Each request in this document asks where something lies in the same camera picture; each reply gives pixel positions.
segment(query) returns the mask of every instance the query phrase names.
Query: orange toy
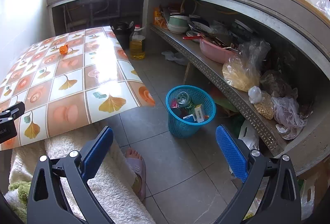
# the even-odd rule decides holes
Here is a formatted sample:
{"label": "orange toy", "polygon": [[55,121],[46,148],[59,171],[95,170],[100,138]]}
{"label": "orange toy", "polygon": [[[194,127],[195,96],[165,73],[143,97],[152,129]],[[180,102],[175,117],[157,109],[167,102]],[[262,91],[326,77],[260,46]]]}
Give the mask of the orange toy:
{"label": "orange toy", "polygon": [[60,47],[60,54],[66,55],[68,53],[68,49],[69,49],[68,45],[64,44],[64,46]]}

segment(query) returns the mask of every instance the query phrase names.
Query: patterned tablecloth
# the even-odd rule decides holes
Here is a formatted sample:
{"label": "patterned tablecloth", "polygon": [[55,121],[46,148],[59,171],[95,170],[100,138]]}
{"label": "patterned tablecloth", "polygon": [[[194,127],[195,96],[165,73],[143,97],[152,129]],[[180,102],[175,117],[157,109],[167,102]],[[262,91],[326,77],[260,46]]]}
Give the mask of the patterned tablecloth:
{"label": "patterned tablecloth", "polygon": [[[59,53],[65,43],[66,55]],[[0,85],[0,111],[22,101],[18,135],[1,150],[23,146],[155,102],[111,27],[56,36],[29,47]]]}

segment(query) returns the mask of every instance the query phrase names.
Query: green bowl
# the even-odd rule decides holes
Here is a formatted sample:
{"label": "green bowl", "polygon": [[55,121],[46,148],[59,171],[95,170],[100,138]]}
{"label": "green bowl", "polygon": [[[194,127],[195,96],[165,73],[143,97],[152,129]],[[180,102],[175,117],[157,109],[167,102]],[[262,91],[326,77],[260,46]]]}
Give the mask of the green bowl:
{"label": "green bowl", "polygon": [[170,17],[169,24],[174,26],[188,26],[188,22],[186,20],[174,17]]}

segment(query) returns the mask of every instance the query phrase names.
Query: metal shelf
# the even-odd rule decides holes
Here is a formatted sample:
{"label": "metal shelf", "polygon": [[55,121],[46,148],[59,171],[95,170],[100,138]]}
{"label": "metal shelf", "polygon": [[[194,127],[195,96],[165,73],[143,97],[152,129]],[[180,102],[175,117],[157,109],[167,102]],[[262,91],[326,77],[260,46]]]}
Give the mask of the metal shelf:
{"label": "metal shelf", "polygon": [[198,68],[251,122],[258,135],[267,145],[273,156],[284,151],[286,142],[278,134],[275,120],[267,120],[261,116],[249,102],[247,93],[239,91],[227,84],[222,74],[222,64],[214,62],[202,54],[199,45],[191,40],[183,40],[183,35],[173,34],[169,30],[150,25],[150,29],[167,41],[173,48],[181,52],[196,68]]}

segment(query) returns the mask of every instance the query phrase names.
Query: pink plastic basin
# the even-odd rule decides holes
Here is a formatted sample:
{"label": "pink plastic basin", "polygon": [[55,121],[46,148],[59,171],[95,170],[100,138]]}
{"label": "pink plastic basin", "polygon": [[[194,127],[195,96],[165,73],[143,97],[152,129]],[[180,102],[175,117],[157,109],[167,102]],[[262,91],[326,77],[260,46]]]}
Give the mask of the pink plastic basin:
{"label": "pink plastic basin", "polygon": [[235,52],[220,48],[204,39],[199,40],[199,47],[207,58],[220,64],[224,64],[227,62],[229,57],[236,55]]}

